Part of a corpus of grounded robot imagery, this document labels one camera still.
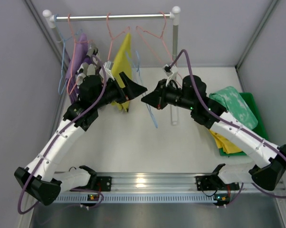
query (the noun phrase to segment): white tabletop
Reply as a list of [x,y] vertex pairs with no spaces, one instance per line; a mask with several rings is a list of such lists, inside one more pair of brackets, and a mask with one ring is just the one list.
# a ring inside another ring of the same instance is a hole
[[[196,67],[193,73],[207,85],[207,93],[227,86],[241,92],[233,67]],[[186,68],[179,68],[182,76]],[[160,68],[142,68],[144,86],[151,92],[165,78]],[[58,171],[86,165],[97,172],[206,173],[218,164],[251,162],[247,156],[221,157],[209,131],[191,119],[189,110],[179,109],[180,124],[171,125],[170,108],[152,109],[158,122],[153,125],[141,97],[130,103],[129,113],[107,105],[99,117],[71,147]],[[67,98],[63,113],[70,101]]]

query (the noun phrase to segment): yellow towel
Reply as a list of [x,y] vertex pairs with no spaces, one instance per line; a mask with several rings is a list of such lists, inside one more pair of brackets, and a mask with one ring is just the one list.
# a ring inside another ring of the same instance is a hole
[[210,130],[210,133],[214,137],[218,149],[223,148],[223,151],[225,153],[227,154],[238,153],[242,151],[239,147],[235,146],[233,143],[231,143],[229,140],[224,138],[222,135],[217,134],[211,130]]
[[[118,82],[119,86],[121,88],[124,88],[125,85],[119,75],[122,71],[130,78],[132,79],[132,69],[131,66],[128,63],[128,59],[126,56],[126,52],[128,53],[129,58],[131,58],[131,35],[130,33],[127,33],[125,36],[125,39],[120,46],[120,49],[118,53],[116,54],[114,58],[114,65],[113,68],[111,69],[111,73],[113,74],[114,78]],[[116,102],[113,102],[112,105],[117,105],[119,111],[124,109],[124,111],[128,112],[129,108],[129,101],[123,103],[123,104],[118,104]]]

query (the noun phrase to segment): green patterned towel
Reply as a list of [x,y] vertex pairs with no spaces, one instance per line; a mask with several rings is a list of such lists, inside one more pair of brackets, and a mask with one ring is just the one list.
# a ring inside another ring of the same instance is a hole
[[258,120],[234,87],[228,86],[212,93],[210,94],[210,99],[226,107],[226,109],[247,128],[252,130],[257,126]]

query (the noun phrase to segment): green plastic bin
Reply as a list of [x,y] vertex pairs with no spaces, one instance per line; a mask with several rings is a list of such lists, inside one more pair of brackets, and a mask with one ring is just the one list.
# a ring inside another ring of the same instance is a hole
[[[261,116],[260,116],[260,113],[259,113],[258,108],[256,106],[253,95],[251,93],[240,93],[240,95],[243,98],[243,100],[247,103],[248,107],[251,109],[252,113],[255,115],[255,117],[258,120],[258,125],[257,125],[257,127],[255,127],[253,129],[253,132],[258,134],[260,137],[268,140],[268,135],[267,135],[266,129],[262,123]],[[243,151],[241,151],[239,153],[227,154],[223,151],[223,148],[219,148],[219,153],[221,156],[243,156],[243,155],[246,155]]]

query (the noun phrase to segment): wall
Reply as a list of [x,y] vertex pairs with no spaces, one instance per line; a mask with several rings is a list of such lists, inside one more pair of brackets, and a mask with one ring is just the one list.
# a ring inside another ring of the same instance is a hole
[[14,178],[49,138],[60,65],[22,1],[0,1],[0,228],[15,227]]
[[286,144],[286,0],[272,14],[240,77],[256,99],[270,140]]
[[[246,44],[257,27],[262,15],[271,0],[33,0],[37,10],[51,10],[54,14],[72,15],[106,15],[112,14],[136,14],[155,13],[160,10],[171,11],[175,5],[181,8],[179,28],[179,50],[188,50],[193,66],[235,66]],[[73,22],[75,28],[82,28],[89,34],[101,50],[102,56],[107,57],[110,45],[106,22]],[[142,66],[158,66],[141,38],[136,34],[135,27],[140,25],[160,35],[163,20],[141,21],[110,21],[113,34],[118,34],[130,25],[133,35],[133,49],[137,49],[141,55]],[[64,36],[69,37],[70,31],[65,22],[58,23]],[[165,61],[170,61],[160,40],[145,36],[152,47]],[[168,21],[165,40],[169,50],[172,49],[172,21]],[[113,54],[117,52],[121,39],[118,39],[113,47]],[[72,53],[73,44],[70,41],[67,50]],[[179,66],[185,65],[182,58]]]

